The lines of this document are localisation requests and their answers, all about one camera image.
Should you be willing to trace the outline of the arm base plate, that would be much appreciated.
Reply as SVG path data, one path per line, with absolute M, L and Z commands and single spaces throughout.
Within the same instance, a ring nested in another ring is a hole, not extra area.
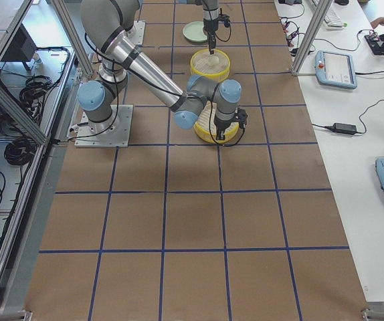
M 111 109 L 111 117 L 101 123 L 90 121 L 86 113 L 82 113 L 81 122 L 86 124 L 78 129 L 78 138 L 74 143 L 76 148 L 126 148 L 128 146 L 133 105 L 112 104 Z
M 142 46 L 145 36 L 146 21 L 136 20 L 133 23 L 133 27 L 126 32 L 127 37 L 135 45 Z

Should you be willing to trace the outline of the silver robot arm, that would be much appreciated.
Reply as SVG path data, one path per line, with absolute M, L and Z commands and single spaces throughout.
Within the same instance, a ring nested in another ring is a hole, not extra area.
M 217 39 L 222 42 L 229 41 L 231 37 L 231 21 L 229 15 L 223 13 L 219 7 L 218 0 L 186 0 L 180 1 L 184 4 L 194 4 L 196 6 L 202 6 L 203 9 L 203 32 L 207 36 L 207 44 L 209 54 L 215 53 Z M 219 24 L 222 23 L 224 27 L 229 29 L 229 35 L 227 39 L 222 39 L 217 36 Z
M 177 126 L 189 129 L 197 122 L 208 102 L 216 105 L 213 123 L 215 142 L 225 138 L 225 130 L 234 122 L 244 129 L 247 113 L 239 107 L 242 87 L 235 80 L 216 82 L 193 75 L 182 90 L 154 63 L 127 33 L 134 25 L 141 1 L 83 1 L 81 20 L 86 36 L 110 66 L 128 70 L 174 114 Z

